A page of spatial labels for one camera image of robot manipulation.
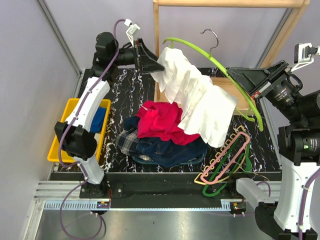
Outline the white shirt hanger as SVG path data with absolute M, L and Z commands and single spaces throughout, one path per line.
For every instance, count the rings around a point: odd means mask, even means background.
M 228 155 L 233 151 L 232 148 L 236 146 L 237 140 L 239 138 L 245 138 L 243 145 L 238 149 L 229 163 L 223 168 L 217 176 L 214 176 L 222 167 L 224 162 L 227 160 Z M 246 147 L 251 141 L 250 136 L 245 131 L 237 131 L 233 133 L 230 139 L 225 141 L 225 145 L 221 147 L 221 151 L 209 162 L 209 165 L 206 165 L 203 172 L 199 173 L 198 176 L 194 179 L 195 183 L 201 185 L 214 185 L 218 183 L 223 176 L 223 174 L 233 165 L 236 164 L 236 160 L 241 153 L 244 153 Z

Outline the navy plaid skirt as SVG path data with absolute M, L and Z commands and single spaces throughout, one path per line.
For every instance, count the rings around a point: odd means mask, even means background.
M 149 156 L 144 155 L 137 150 L 139 142 L 138 130 L 135 128 L 123 130 L 115 138 L 115 143 L 122 154 L 139 159 L 143 162 L 150 162 L 152 159 Z

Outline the cream wavy skirt hanger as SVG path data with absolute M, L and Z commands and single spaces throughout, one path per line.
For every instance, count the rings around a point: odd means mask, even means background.
M 194 183 L 203 186 L 212 186 L 226 181 L 229 177 L 225 174 L 252 173 L 253 166 L 249 159 L 251 149 L 251 137 L 246 129 L 240 125 L 230 137 L 225 140 L 224 145 L 216 153 L 194 179 Z

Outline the pink red t-shirt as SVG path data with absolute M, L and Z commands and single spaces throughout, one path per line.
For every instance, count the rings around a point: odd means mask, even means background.
M 178 127 L 183 110 L 177 103 L 146 101 L 137 111 L 139 117 L 137 136 L 139 138 L 160 138 L 185 146 L 200 137 L 199 134 L 188 135 Z

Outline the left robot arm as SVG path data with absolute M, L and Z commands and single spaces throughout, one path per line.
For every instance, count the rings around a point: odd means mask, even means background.
M 63 166 L 62 151 L 73 158 L 70 166 L 77 165 L 84 176 L 84 184 L 97 198 L 108 193 L 103 182 L 105 173 L 96 158 L 97 141 L 91 131 L 92 121 L 105 95 L 113 85 L 113 73 L 119 66 L 134 65 L 140 74 L 161 72 L 165 68 L 157 62 L 158 57 L 145 45 L 142 38 L 120 47 L 116 35 L 102 32 L 96 37 L 92 66 L 84 72 L 86 87 L 77 105 L 65 121 L 58 121 L 54 131 L 59 142 L 58 161 Z

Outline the white garment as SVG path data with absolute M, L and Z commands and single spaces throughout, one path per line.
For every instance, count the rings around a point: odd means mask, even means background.
M 178 127 L 187 135 L 199 134 L 213 148 L 224 145 L 238 100 L 214 85 L 183 52 L 165 47 L 157 62 L 164 71 L 151 76 L 158 83 L 169 103 L 182 108 Z

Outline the blue denim garment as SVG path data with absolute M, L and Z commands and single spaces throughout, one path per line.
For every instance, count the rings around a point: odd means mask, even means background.
M 140 118 L 129 117 L 124 120 L 124 130 L 137 129 Z M 209 145 L 201 137 L 186 145 L 178 145 L 172 140 L 163 141 L 159 137 L 139 138 L 137 150 L 143 155 L 149 156 L 153 161 L 178 161 L 183 163 L 207 152 Z

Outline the lime green hanger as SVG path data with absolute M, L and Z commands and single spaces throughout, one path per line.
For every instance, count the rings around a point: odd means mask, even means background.
M 250 111 L 253 111 L 253 115 L 255 116 L 256 120 L 257 120 L 257 124 L 258 124 L 258 129 L 260 132 L 262 132 L 264 130 L 264 126 L 263 126 L 263 120 L 262 120 L 262 117 L 261 117 L 261 114 L 259 113 L 257 107 L 256 107 L 256 104 L 255 104 L 255 101 L 249 96 L 249 94 L 240 86 L 239 83 L 237 83 L 228 73 L 227 73 L 227 69 L 218 61 L 216 60 L 213 56 L 212 56 L 212 49 L 218 47 L 219 45 L 219 39 L 218 39 L 218 36 L 217 34 L 207 28 L 205 30 L 203 30 L 201 32 L 201 34 L 204 34 L 205 32 L 211 32 L 215 39 L 216 39 L 216 45 L 211 47 L 210 48 L 210 52 L 206 52 L 204 51 L 202 48 L 196 46 L 195 44 L 189 42 L 189 41 L 186 41 L 186 40 L 183 40 L 183 39 L 180 39 L 180 38 L 176 38 L 176 37 L 167 37 L 164 39 L 163 43 L 162 44 L 165 44 L 167 41 L 170 41 L 171 42 L 171 47 L 173 48 L 174 47 L 174 42 L 177 42 L 177 43 L 181 43 L 185 46 L 188 46 L 190 48 L 192 48 L 193 50 L 197 51 L 198 53 L 200 53 L 201 55 L 203 55 L 204 57 L 206 57 L 212 64 L 214 64 L 223 74 L 225 77 L 227 77 L 231 83 L 236 87 L 236 89 L 240 92 L 240 94 L 242 95 L 242 97 L 244 98 L 244 100 L 246 101 L 246 103 L 249 105 L 249 109 L 248 109 L 248 112 Z

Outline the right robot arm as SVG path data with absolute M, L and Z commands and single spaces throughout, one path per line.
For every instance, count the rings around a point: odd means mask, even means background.
M 254 99 L 268 99 L 289 121 L 277 136 L 283 156 L 279 199 L 269 197 L 251 178 L 229 183 L 228 195 L 242 195 L 254 208 L 258 228 L 274 240 L 317 239 L 310 206 L 320 175 L 319 91 L 302 95 L 302 81 L 283 60 L 265 68 L 232 67 L 227 73 Z

